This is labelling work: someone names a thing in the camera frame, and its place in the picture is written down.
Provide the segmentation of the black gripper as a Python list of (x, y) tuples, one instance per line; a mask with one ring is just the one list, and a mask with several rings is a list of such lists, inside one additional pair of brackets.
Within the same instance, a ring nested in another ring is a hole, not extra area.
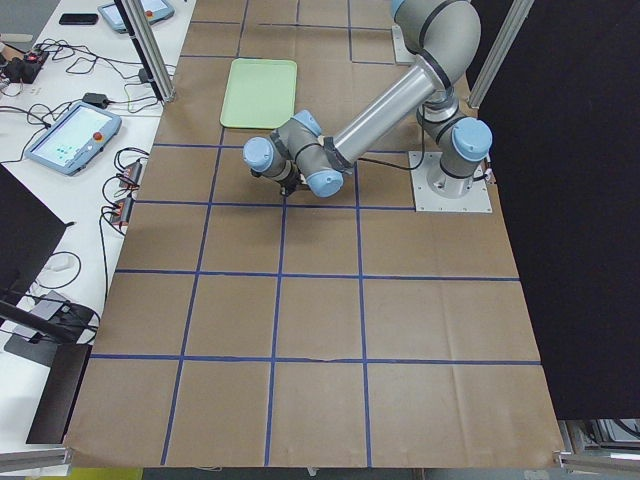
[(255, 178), (266, 178), (277, 183), (281, 196), (290, 196), (296, 191), (306, 189), (306, 183), (301, 173), (296, 169), (289, 171), (286, 175), (279, 175), (277, 177), (269, 177), (265, 173), (257, 172), (253, 169), (250, 170), (250, 173)]

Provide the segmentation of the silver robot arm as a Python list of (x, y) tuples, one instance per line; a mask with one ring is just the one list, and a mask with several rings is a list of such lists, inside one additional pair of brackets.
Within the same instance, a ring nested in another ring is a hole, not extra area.
[(391, 15), (414, 57), (411, 68), (334, 136), (302, 110), (269, 136), (248, 140), (243, 160), (253, 176), (276, 182), (283, 196), (305, 185), (330, 197), (357, 160), (414, 112), (441, 150), (427, 175), (431, 189), (451, 199), (468, 193), (493, 142), (486, 123), (461, 112), (454, 91), (479, 46), (479, 15), (468, 1), (395, 1)]

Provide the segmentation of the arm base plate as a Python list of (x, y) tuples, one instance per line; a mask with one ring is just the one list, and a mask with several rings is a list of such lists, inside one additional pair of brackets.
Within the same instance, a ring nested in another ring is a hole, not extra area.
[(395, 63), (397, 65), (411, 65), (414, 62), (415, 55), (407, 49), (401, 28), (398, 25), (393, 25), (391, 33)]
[(415, 211), (419, 213), (491, 214), (492, 205), (480, 164), (466, 179), (447, 175), (440, 165), (441, 152), (408, 153)]

